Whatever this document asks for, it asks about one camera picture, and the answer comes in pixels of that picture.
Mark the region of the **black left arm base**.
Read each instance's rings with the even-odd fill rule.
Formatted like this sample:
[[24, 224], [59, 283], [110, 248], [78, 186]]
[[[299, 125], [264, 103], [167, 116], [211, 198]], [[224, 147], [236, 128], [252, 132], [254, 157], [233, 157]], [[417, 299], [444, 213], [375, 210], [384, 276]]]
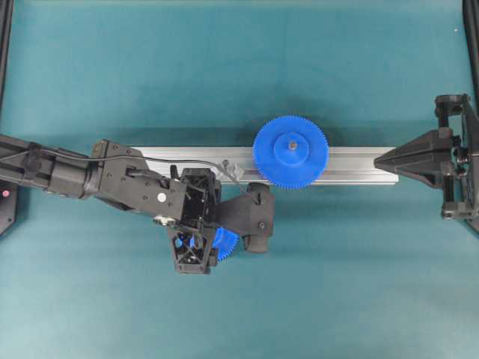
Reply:
[[3, 236], [16, 221], [18, 185], [2, 180], [0, 192], [0, 231]]

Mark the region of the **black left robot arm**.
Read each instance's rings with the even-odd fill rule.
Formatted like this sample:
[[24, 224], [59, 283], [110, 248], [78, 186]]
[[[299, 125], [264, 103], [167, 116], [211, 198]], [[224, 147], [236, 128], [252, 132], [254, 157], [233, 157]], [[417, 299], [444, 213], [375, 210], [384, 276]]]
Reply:
[[169, 161], [170, 174], [164, 176], [147, 163], [139, 150], [107, 140], [83, 156], [1, 136], [2, 180], [61, 197], [95, 197], [148, 216], [167, 227], [177, 272], [209, 274], [218, 263], [212, 214], [221, 197], [219, 181], [208, 168], [178, 171]]

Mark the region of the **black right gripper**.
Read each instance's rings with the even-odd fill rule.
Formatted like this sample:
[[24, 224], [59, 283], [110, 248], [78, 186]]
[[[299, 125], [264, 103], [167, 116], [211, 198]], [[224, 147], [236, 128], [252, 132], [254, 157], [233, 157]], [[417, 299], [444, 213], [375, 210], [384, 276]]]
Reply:
[[[478, 220], [478, 115], [471, 97], [441, 95], [435, 99], [438, 129], [420, 135], [374, 159], [377, 169], [408, 177], [429, 187], [442, 187], [442, 217], [446, 220]], [[410, 156], [449, 151], [451, 159]]]

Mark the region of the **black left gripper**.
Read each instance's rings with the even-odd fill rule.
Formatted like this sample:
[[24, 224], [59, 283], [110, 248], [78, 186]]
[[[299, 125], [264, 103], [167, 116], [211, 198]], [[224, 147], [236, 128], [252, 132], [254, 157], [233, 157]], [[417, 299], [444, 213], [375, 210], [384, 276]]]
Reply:
[[209, 168], [184, 168], [179, 176], [176, 165], [170, 166], [173, 180], [186, 185], [180, 226], [202, 231], [187, 231], [169, 227], [174, 269], [179, 274], [209, 274], [218, 265], [218, 250], [213, 247], [216, 230], [214, 208], [221, 199], [221, 185]]

